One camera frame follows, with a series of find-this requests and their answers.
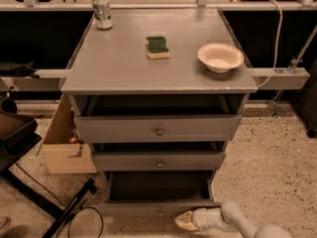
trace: white cable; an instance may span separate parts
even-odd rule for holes
[[[280,27],[281,23],[283,22],[283,12],[276,0],[269,0],[270,3],[275,5],[278,8],[279,11],[279,23],[277,27],[277,33],[276,33],[276,39],[275,39],[275,50],[274,50],[274,62],[273,62],[273,67],[271,69],[271,75],[261,84],[257,85],[258,88],[264,86],[272,77],[272,75],[275,73],[275,67],[276,67],[276,61],[277,61],[277,53],[278,53],[278,41],[279,41],[279,33],[280,33]]]

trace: floor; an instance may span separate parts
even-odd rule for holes
[[[43,137],[49,128],[55,104],[21,104],[19,112],[42,114],[38,133]],[[249,103],[243,120],[229,144],[227,157],[214,183],[215,200],[236,201],[256,225],[274,223],[293,237],[317,237],[317,139],[306,136],[307,128],[296,110],[288,103],[276,107],[278,118],[272,118],[266,104]],[[38,144],[19,164],[33,178],[44,184],[67,204],[88,178],[95,179],[97,192],[87,194],[86,205],[103,202],[105,183],[97,175],[49,175],[46,160]],[[22,181],[58,205],[45,190],[36,185],[16,166],[12,172]],[[0,180],[1,216],[11,219],[10,226],[0,230],[0,237],[42,237],[53,218],[30,203],[5,181]],[[238,233],[187,232],[179,229],[173,218],[104,217],[101,237],[203,237],[238,238]],[[70,237],[97,237],[101,228],[98,215],[82,211],[73,220]],[[67,237],[67,228],[58,237]]]

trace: bowl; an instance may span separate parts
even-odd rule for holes
[[[239,67],[245,57],[237,48],[226,44],[208,44],[198,51],[198,58],[212,71],[224,73]]]

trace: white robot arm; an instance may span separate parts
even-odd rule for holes
[[[237,203],[226,201],[218,208],[198,208],[187,211],[175,219],[176,224],[189,231],[206,231],[217,228],[224,232],[239,231],[244,238],[292,238],[276,225],[258,228],[242,213]]]

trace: brown box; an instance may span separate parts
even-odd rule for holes
[[[88,145],[83,145],[81,157],[74,157],[80,145],[68,143],[73,128],[70,110],[69,100],[63,95],[42,145],[49,172],[50,174],[95,174],[96,168]]]

